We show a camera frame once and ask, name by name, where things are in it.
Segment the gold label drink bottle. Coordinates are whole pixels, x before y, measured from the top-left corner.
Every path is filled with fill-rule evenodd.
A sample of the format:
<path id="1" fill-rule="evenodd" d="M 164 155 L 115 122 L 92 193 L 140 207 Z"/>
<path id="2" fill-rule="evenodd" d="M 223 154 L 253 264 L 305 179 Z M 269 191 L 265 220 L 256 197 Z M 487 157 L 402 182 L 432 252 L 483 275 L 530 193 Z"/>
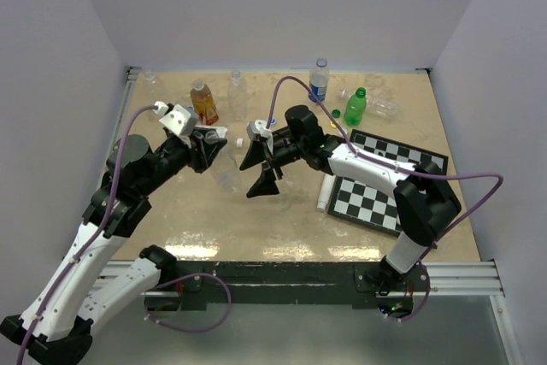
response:
<path id="1" fill-rule="evenodd" d="M 212 92 L 202 79 L 192 82 L 191 101 L 204 125 L 212 126 L 219 120 Z"/>

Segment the clear crushed bottle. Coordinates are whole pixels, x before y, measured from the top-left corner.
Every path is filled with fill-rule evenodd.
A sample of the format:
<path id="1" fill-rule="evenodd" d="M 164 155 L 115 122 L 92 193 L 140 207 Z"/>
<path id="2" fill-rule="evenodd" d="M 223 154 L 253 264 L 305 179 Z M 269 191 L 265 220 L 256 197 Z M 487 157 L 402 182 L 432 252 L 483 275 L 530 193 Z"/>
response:
<path id="1" fill-rule="evenodd" d="M 234 194 L 240 190 L 241 179 L 237 163 L 232 153 L 232 146 L 227 144 L 221 150 L 209 170 L 213 174 L 215 182 L 225 192 Z"/>

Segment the clear plastic bottle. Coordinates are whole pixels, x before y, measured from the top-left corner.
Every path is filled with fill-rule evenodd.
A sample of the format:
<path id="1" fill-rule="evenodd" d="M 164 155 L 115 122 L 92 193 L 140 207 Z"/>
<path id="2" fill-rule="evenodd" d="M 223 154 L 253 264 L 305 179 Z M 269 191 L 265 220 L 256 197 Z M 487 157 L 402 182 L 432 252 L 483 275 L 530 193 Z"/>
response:
<path id="1" fill-rule="evenodd" d="M 230 84 L 227 90 L 230 112 L 235 120 L 243 120 L 247 115 L 247 83 L 239 70 L 230 73 Z"/>

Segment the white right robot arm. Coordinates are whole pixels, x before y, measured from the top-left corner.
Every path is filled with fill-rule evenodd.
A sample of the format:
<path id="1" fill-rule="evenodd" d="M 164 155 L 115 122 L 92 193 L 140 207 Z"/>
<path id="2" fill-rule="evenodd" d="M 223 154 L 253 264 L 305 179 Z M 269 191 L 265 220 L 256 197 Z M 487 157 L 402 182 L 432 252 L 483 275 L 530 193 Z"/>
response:
<path id="1" fill-rule="evenodd" d="M 263 120 L 248 123 L 250 148 L 239 168 L 258 165 L 262 170 L 247 196 L 279 194 L 276 182 L 282 168 L 303 160 L 316 171 L 354 180 L 392 198 L 403 231 L 382 258 L 379 273 L 386 288 L 401 290 L 415 264 L 462 210 L 445 175 L 434 162 L 414 165 L 386 159 L 326 134 L 305 105 L 289 108 L 285 121 L 285 127 L 275 131 Z"/>

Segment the green tea label bottle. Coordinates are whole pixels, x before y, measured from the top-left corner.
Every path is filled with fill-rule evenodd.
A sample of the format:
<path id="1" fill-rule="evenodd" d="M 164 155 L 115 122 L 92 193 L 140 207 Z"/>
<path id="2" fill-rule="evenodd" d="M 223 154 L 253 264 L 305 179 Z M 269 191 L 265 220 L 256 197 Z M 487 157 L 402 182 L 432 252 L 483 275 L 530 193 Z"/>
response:
<path id="1" fill-rule="evenodd" d="M 244 147 L 244 138 L 236 135 L 228 127 L 200 125 L 197 126 L 196 129 L 199 132 L 202 132 L 204 135 L 206 135 L 207 133 L 210 133 L 211 135 L 211 132 L 214 132 L 219 138 L 224 138 L 229 146 L 235 147 L 237 149 Z"/>

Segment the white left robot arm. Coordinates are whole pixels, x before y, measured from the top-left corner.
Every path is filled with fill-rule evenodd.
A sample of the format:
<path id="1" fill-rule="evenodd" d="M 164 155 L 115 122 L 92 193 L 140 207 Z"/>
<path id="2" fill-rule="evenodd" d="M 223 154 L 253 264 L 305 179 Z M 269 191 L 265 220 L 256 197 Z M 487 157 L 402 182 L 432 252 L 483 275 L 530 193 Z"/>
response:
<path id="1" fill-rule="evenodd" d="M 150 194 L 185 167 L 197 174 L 209 169 L 227 144 L 226 133 L 224 127 L 197 127 L 185 138 L 169 132 L 151 149 L 145 137 L 127 132 L 115 143 L 102 184 L 54 276 L 23 313 L 1 323 L 1 334 L 20 347 L 17 363 L 30 356 L 39 364 L 77 364 L 99 331 L 139 294 L 175 284 L 175 256 L 150 245 L 125 273 L 92 289 L 150 211 Z"/>

